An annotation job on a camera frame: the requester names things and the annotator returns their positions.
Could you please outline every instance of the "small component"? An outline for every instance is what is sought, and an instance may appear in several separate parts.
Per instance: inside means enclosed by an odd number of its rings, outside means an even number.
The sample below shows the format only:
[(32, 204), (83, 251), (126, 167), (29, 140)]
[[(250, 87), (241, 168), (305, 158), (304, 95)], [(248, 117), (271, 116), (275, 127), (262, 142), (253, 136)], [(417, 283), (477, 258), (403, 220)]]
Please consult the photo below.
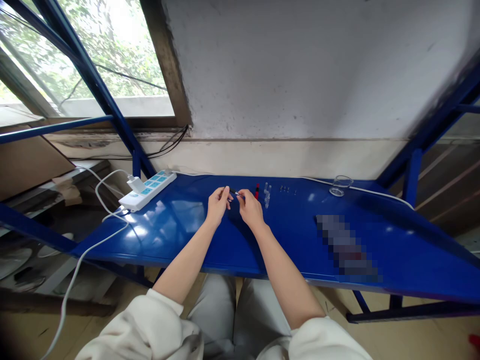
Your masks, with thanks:
[(242, 195), (240, 195), (238, 192), (236, 192), (234, 188), (230, 188), (230, 192), (232, 194), (238, 195), (239, 197), (242, 197)]

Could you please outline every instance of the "wire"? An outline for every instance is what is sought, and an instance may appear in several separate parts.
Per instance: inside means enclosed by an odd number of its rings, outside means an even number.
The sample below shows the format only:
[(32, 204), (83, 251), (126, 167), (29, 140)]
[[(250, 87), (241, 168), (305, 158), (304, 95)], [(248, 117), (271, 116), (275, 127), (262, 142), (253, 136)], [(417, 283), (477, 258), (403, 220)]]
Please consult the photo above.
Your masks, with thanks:
[[(172, 138), (177, 135), (179, 132), (182, 132), (182, 134), (172, 143), (170, 144), (169, 146), (165, 147), (165, 145), (167, 145), (171, 140)], [(184, 138), (185, 134), (187, 133), (187, 130), (188, 130), (188, 126), (184, 126), (183, 128), (181, 128), (180, 130), (178, 130), (176, 133), (174, 133), (166, 142), (165, 144), (163, 144), (163, 146), (160, 148), (159, 151), (156, 151), (156, 152), (151, 152), (151, 153), (148, 153), (146, 154), (148, 156), (149, 159), (155, 159), (155, 158), (158, 158), (160, 156), (163, 156), (169, 152), (171, 152), (173, 149), (175, 149), (178, 144), (182, 141), (182, 139)], [(158, 156), (152, 156), (152, 155), (156, 155), (156, 154), (159, 154), (160, 152), (162, 151), (166, 151), (164, 152), (163, 154), (160, 154)], [(73, 161), (80, 161), (80, 160), (90, 160), (90, 159), (98, 159), (98, 160), (123, 160), (123, 161), (131, 161), (132, 160), (132, 156), (131, 155), (121, 155), (121, 154), (106, 154), (106, 155), (93, 155), (93, 156), (90, 156), (90, 157), (69, 157), (70, 160), (73, 160)]]
[[(100, 178), (100, 176), (97, 175), (97, 173), (95, 171), (93, 171), (92, 169), (88, 168), (88, 167), (83, 167), (83, 166), (80, 166), (80, 165), (77, 165), (75, 166), (77, 169), (84, 169), (84, 170), (88, 170), (89, 172), (91, 172), (93, 174), (94, 177), (96, 177), (98, 179), (98, 181), (102, 181), (102, 179)], [(103, 183), (103, 185), (105, 185), (108, 189), (110, 189), (111, 191), (113, 192), (116, 192), (117, 194), (120, 194), (122, 197), (125, 196), (125, 194), (121, 191), (118, 191), (116, 188), (113, 188), (111, 187), (110, 185), (108, 185), (106, 182)]]
[[(173, 173), (176, 173), (176, 174), (187, 175), (187, 176), (204, 176), (204, 175), (214, 175), (214, 176), (216, 176), (216, 175), (217, 175), (217, 174), (212, 174), (212, 173), (190, 174), (190, 173), (180, 172), (180, 171), (172, 171), (172, 172), (173, 172)], [(311, 181), (314, 181), (314, 182), (317, 182), (317, 183), (326, 184), (326, 185), (333, 185), (331, 182), (323, 181), (323, 180), (317, 180), (317, 179), (314, 179), (314, 178), (311, 178), (311, 177), (297, 176), (296, 178), (297, 178), (297, 179), (311, 180)], [(406, 202), (405, 200), (403, 200), (403, 199), (401, 199), (401, 198), (398, 198), (398, 197), (395, 197), (395, 196), (393, 196), (393, 195), (388, 195), (388, 194), (383, 193), (383, 192), (371, 191), (371, 190), (362, 189), (362, 188), (360, 188), (360, 187), (354, 187), (354, 186), (350, 186), (350, 189), (357, 190), (357, 191), (362, 191), (362, 192), (369, 193), (369, 194), (380, 195), (380, 196), (383, 196), (383, 197), (386, 197), (386, 198), (391, 198), (391, 199), (397, 200), (397, 201), (399, 201), (399, 202), (401, 202), (401, 203), (404, 203), (404, 204), (407, 205), (410, 209), (415, 210), (414, 207), (413, 207), (411, 204), (409, 204), (409, 203)]]
[(100, 182), (96, 185), (95, 187), (95, 194), (96, 196), (98, 197), (98, 200), (100, 201), (101, 205), (103, 206), (103, 208), (105, 209), (105, 211), (109, 214), (108, 216), (104, 217), (103, 220), (107, 219), (108, 217), (110, 216), (114, 216), (118, 219), (120, 219), (121, 221), (125, 222), (125, 226), (122, 227), (120, 230), (117, 230), (115, 231), (113, 234), (111, 234), (110, 236), (104, 238), (102, 241), (99, 241), (97, 242), (95, 245), (92, 245), (90, 246), (87, 250), (85, 250), (83, 252), (83, 254), (80, 256), (80, 258), (78, 259), (78, 262), (76, 263), (76, 267), (75, 267), (75, 271), (73, 272), (73, 276), (71, 277), (71, 280), (70, 280), (70, 284), (68, 285), (68, 288), (65, 292), (65, 295), (63, 296), (63, 301), (61, 302), (61, 310), (60, 310), (60, 322), (58, 324), (58, 328), (56, 330), (56, 334), (55, 334), (55, 337), (53, 338), (51, 344), (50, 344), (50, 347), (48, 348), (48, 350), (46, 351), (45, 355), (43, 355), (43, 357), (41, 358), (41, 360), (44, 360), (46, 359), (50, 353), (52, 352), (52, 350), (54, 349), (55, 345), (57, 344), (58, 340), (59, 340), (59, 337), (60, 337), (60, 334), (62, 332), (62, 328), (64, 327), (64, 324), (65, 324), (65, 318), (67, 316), (67, 300), (69, 298), (69, 295), (70, 295), (70, 291), (72, 290), (73, 286), (74, 286), (74, 282), (75, 282), (75, 279), (77, 278), (77, 275), (79, 273), (79, 269), (80, 269), (80, 264), (82, 263), (85, 255), (87, 255), (87, 253), (96, 248), (98, 245), (100, 244), (103, 244), (104, 242), (106, 242), (108, 239), (114, 237), (115, 235), (117, 235), (118, 233), (122, 232), (123, 230), (125, 230), (129, 225), (130, 223), (128, 222), (128, 220), (126, 220), (125, 218), (123, 217), (120, 217), (118, 216), (117, 214), (119, 213), (119, 211), (116, 211), (116, 212), (111, 212), (107, 206), (105, 205), (104, 201), (102, 200), (102, 198), (100, 197), (100, 194), (99, 194), (99, 187), (101, 184), (103, 184), (103, 182), (105, 180), (107, 180), (110, 176), (112, 176), (113, 174), (115, 173), (118, 173), (118, 172), (124, 172), (125, 174), (129, 175), (128, 172), (126, 172), (125, 170), (122, 170), (122, 169), (118, 169), (118, 170), (115, 170), (115, 171), (112, 171), (111, 173), (109, 173), (107, 176), (105, 176), (103, 179), (100, 180)]
[(145, 80), (142, 80), (142, 79), (139, 79), (139, 78), (136, 78), (136, 77), (133, 77), (133, 76), (130, 76), (130, 75), (127, 75), (127, 74), (124, 74), (124, 73), (121, 73), (121, 72), (118, 72), (118, 71), (115, 71), (115, 70), (112, 70), (111, 68), (108, 68), (106, 66), (103, 66), (103, 65), (100, 65), (100, 64), (97, 64), (97, 63), (94, 63), (95, 66), (99, 67), (99, 68), (102, 68), (108, 72), (111, 72), (111, 73), (114, 73), (114, 74), (117, 74), (117, 75), (120, 75), (120, 76), (123, 76), (124, 78), (128, 78), (128, 79), (133, 79), (133, 80), (137, 80), (141, 83), (144, 83), (144, 84), (147, 84), (147, 85), (150, 85), (150, 86), (153, 86), (155, 88), (159, 88), (159, 89), (162, 89), (162, 90), (165, 90), (166, 92), (168, 92), (167, 88), (166, 87), (163, 87), (163, 86), (159, 86), (159, 85), (155, 85), (151, 82), (148, 82), (148, 81), (145, 81)]
[[(24, 21), (22, 18), (14, 15), (14, 14), (8, 12), (8, 11), (5, 11), (5, 10), (2, 9), (1, 7), (0, 7), (0, 11), (2, 11), (3, 13), (5, 13), (7, 16), (11, 17), (13, 20), (19, 22), (20, 24), (22, 24), (22, 25), (25, 26), (26, 28), (30, 29), (31, 31), (33, 31), (33, 32), (35, 32), (35, 33), (37, 33), (37, 34), (39, 34), (39, 35), (42, 35), (41, 32), (39, 32), (37, 29), (31, 27), (31, 26), (30, 26), (26, 21)], [(138, 78), (138, 77), (134, 77), (134, 76), (131, 76), (131, 75), (124, 74), (124, 73), (122, 73), (122, 72), (118, 72), (118, 71), (112, 70), (111, 68), (106, 67), (106, 66), (101, 65), (101, 64), (96, 63), (96, 62), (94, 62), (93, 64), (94, 64), (96, 67), (102, 68), (102, 69), (104, 69), (104, 70), (106, 70), (106, 71), (108, 71), (108, 72), (110, 72), (110, 73), (113, 73), (113, 74), (116, 74), (116, 75), (120, 75), (121, 77), (124, 77), (124, 78), (127, 78), (127, 79), (137, 80), (137, 81), (139, 81), (139, 82), (141, 82), (141, 83), (144, 83), (144, 84), (153, 86), (153, 87), (155, 87), (155, 88), (164, 90), (164, 91), (166, 91), (166, 92), (168, 93), (168, 90), (167, 90), (166, 87), (163, 87), (163, 86), (160, 86), (160, 85), (155, 85), (154, 83), (148, 82), (148, 81), (146, 81), (146, 80), (142, 80), (142, 79), (140, 79), (140, 78)], [(73, 90), (72, 93), (71, 93), (65, 100), (63, 100), (60, 104), (63, 104), (64, 101), (68, 100), (68, 99), (72, 96), (72, 94), (73, 94), (74, 92), (75, 92), (75, 90)]]
[[(314, 179), (314, 178), (311, 178), (311, 177), (304, 177), (304, 176), (297, 176), (299, 179), (306, 179), (306, 180), (311, 180), (311, 181), (315, 181), (317, 183), (322, 183), (322, 184), (326, 184), (326, 185), (333, 185), (331, 182), (328, 182), (328, 181), (323, 181), (323, 180), (317, 180), (317, 179)], [(391, 199), (394, 199), (394, 200), (397, 200), (399, 202), (402, 202), (404, 203), (405, 205), (407, 205), (410, 209), (412, 210), (415, 210), (414, 207), (409, 204), (408, 202), (406, 202), (405, 200), (399, 198), (399, 197), (396, 197), (396, 196), (393, 196), (393, 195), (388, 195), (388, 194), (385, 194), (383, 192), (376, 192), (376, 191), (371, 191), (371, 190), (367, 190), (367, 189), (362, 189), (360, 187), (354, 187), (354, 186), (350, 186), (350, 189), (353, 189), (353, 190), (358, 190), (358, 191), (363, 191), (365, 193), (370, 193), (370, 194), (375, 194), (375, 195), (380, 195), (380, 196), (383, 196), (383, 197), (386, 197), (386, 198), (391, 198)]]
[(77, 90), (77, 86), (80, 85), (80, 83), (82, 82), (82, 78), (80, 78), (80, 80), (78, 80), (75, 84), (75, 86), (73, 87), (73, 89), (70, 91), (70, 94), (68, 94), (68, 96), (66, 98), (64, 98), (62, 101), (60, 101), (60, 104), (58, 105), (58, 107), (61, 107), (64, 102), (66, 102), (68, 99), (70, 99), (72, 97), (72, 95), (74, 94), (75, 90)]

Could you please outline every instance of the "power cord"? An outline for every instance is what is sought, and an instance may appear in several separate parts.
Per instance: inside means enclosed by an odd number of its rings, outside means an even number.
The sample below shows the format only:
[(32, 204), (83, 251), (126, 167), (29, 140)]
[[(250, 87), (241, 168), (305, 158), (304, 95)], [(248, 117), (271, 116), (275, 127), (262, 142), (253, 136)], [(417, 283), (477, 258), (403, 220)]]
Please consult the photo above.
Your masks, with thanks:
[[(182, 127), (180, 130), (178, 130), (177, 132), (175, 132), (163, 145), (162, 147), (160, 148), (159, 151), (156, 151), (156, 152), (150, 152), (147, 155), (147, 157), (149, 159), (155, 159), (155, 158), (159, 158), (165, 154), (168, 154), (169, 152), (171, 152), (173, 149), (175, 149), (179, 144), (180, 142), (182, 141), (182, 139), (184, 138), (185, 134), (187, 133), (187, 130), (189, 129), (188, 125), (185, 125), (184, 127)], [(165, 147), (170, 141), (172, 141), (172, 139), (178, 135), (180, 132), (181, 135), (172, 143), (170, 144), (169, 146)], [(80, 160), (123, 160), (123, 161), (132, 161), (132, 156), (131, 155), (122, 155), (122, 154), (106, 154), (106, 155), (93, 155), (93, 156), (89, 156), (89, 157), (69, 157), (68, 158), (69, 160), (73, 160), (73, 161), (80, 161)]]
[[(172, 171), (173, 173), (176, 173), (176, 174), (182, 174), (182, 175), (188, 175), (188, 176), (202, 176), (202, 175), (215, 175), (215, 176), (218, 176), (218, 174), (212, 174), (212, 173), (198, 173), (198, 174), (191, 174), (191, 173), (186, 173), (186, 172), (180, 172), (180, 171)], [(306, 179), (306, 180), (311, 180), (311, 181), (314, 181), (314, 182), (317, 182), (317, 183), (322, 183), (322, 184), (326, 184), (326, 185), (330, 185), (332, 186), (333, 183), (331, 182), (328, 182), (328, 181), (323, 181), (323, 180), (317, 180), (317, 179), (314, 179), (314, 178), (311, 178), (311, 177), (305, 177), (305, 176), (297, 176), (296, 177), (297, 179)], [(357, 190), (357, 191), (362, 191), (362, 192), (365, 192), (365, 193), (369, 193), (369, 194), (375, 194), (375, 195), (380, 195), (380, 196), (383, 196), (383, 197), (386, 197), (386, 198), (390, 198), (390, 199), (394, 199), (394, 200), (397, 200), (401, 203), (404, 203), (405, 205), (407, 205), (410, 209), (412, 210), (415, 210), (414, 207), (409, 204), (408, 202), (406, 202), (405, 200), (399, 198), (399, 197), (395, 197), (393, 195), (388, 195), (388, 194), (385, 194), (383, 192), (377, 192), (377, 191), (372, 191), (372, 190), (367, 190), (367, 189), (362, 189), (360, 187), (354, 187), (354, 186), (350, 186), (350, 189), (353, 189), (353, 190)]]
[(98, 245), (100, 244), (103, 244), (104, 242), (106, 242), (108, 239), (114, 237), (115, 235), (117, 235), (118, 233), (122, 232), (123, 230), (125, 230), (128, 226), (129, 226), (129, 222), (124, 219), (123, 217), (120, 217), (118, 216), (118, 213), (122, 212), (122, 211), (125, 211), (125, 210), (119, 210), (119, 211), (116, 211), (116, 212), (111, 212), (107, 206), (105, 205), (104, 201), (102, 200), (102, 198), (100, 197), (100, 194), (99, 194), (99, 187), (100, 185), (102, 185), (104, 183), (105, 180), (107, 180), (110, 176), (112, 176), (113, 174), (115, 173), (118, 173), (118, 172), (124, 172), (125, 174), (130, 175), (128, 172), (126, 172), (125, 170), (122, 170), (122, 169), (118, 169), (118, 170), (115, 170), (115, 171), (112, 171), (111, 173), (109, 173), (107, 176), (105, 176), (103, 179), (100, 180), (100, 182), (96, 185), (95, 187), (95, 194), (98, 198), (98, 200), (100, 201), (101, 205), (103, 206), (103, 208), (105, 209), (105, 211), (108, 213), (107, 216), (105, 216), (102, 220), (105, 221), (107, 218), (111, 217), (111, 216), (114, 216), (120, 220), (122, 220), (123, 222), (125, 222), (125, 226), (122, 227), (120, 230), (118, 231), (115, 231), (113, 234), (111, 234), (110, 236), (106, 237), (105, 239), (103, 239), (102, 241), (100, 242), (97, 242), (95, 245), (92, 245), (90, 246), (87, 250), (85, 250), (83, 252), (83, 254), (80, 256), (80, 258), (78, 259), (78, 262), (76, 263), (76, 267), (75, 267), (75, 271), (73, 272), (73, 276), (71, 277), (71, 280), (70, 280), (70, 284), (68, 285), (68, 288), (65, 292), (65, 295), (63, 296), (63, 301), (61, 302), (61, 310), (60, 310), (60, 322), (58, 324), (58, 328), (56, 330), (56, 334), (50, 344), (50, 347), (48, 348), (48, 350), (46, 351), (45, 355), (43, 355), (43, 357), (41, 358), (41, 360), (44, 360), (46, 359), (50, 353), (52, 352), (52, 350), (54, 349), (55, 345), (57, 344), (58, 340), (59, 340), (59, 337), (60, 337), (60, 334), (62, 332), (62, 329), (64, 327), (64, 324), (65, 324), (65, 318), (67, 316), (67, 300), (69, 298), (69, 295), (70, 295), (70, 291), (72, 290), (73, 286), (74, 286), (74, 282), (75, 282), (75, 279), (77, 278), (77, 275), (79, 273), (79, 269), (80, 269), (80, 265), (85, 257), (85, 255), (87, 255), (87, 253), (96, 248)]

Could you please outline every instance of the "left hand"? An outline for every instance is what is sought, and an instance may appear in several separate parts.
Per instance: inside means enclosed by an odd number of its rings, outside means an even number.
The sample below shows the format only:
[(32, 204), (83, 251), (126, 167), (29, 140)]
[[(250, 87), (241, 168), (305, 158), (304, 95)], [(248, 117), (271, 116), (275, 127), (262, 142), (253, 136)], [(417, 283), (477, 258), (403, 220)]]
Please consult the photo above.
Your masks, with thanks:
[(228, 186), (219, 187), (215, 190), (208, 198), (208, 212), (205, 222), (210, 222), (215, 226), (220, 225), (225, 209), (230, 210), (230, 201), (233, 199)]

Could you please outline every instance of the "power strip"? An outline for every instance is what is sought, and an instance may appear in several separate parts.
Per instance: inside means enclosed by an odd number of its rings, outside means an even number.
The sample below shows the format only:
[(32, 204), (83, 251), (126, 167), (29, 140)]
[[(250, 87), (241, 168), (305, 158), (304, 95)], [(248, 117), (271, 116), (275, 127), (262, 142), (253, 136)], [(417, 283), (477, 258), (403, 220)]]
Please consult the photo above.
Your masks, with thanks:
[(159, 192), (177, 178), (177, 174), (171, 171), (159, 171), (150, 179), (144, 182), (145, 190), (141, 193), (130, 191), (122, 197), (118, 202), (126, 209), (132, 212), (142, 209), (152, 200)]

